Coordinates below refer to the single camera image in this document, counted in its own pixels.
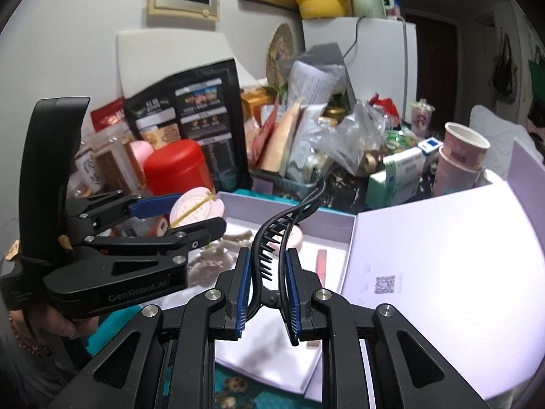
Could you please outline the person's left hand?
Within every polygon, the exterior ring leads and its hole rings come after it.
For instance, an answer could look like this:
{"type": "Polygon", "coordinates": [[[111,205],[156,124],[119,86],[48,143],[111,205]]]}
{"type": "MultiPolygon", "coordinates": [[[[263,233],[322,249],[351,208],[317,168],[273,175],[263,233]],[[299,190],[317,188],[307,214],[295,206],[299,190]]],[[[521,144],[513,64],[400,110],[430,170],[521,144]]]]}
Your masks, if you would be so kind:
{"type": "Polygon", "coordinates": [[[42,343],[46,342],[49,335],[65,337],[71,340],[87,337],[95,334],[100,319],[92,317],[89,319],[67,319],[52,306],[42,305],[31,309],[27,313],[27,320],[30,323],[36,338],[42,343]]]}

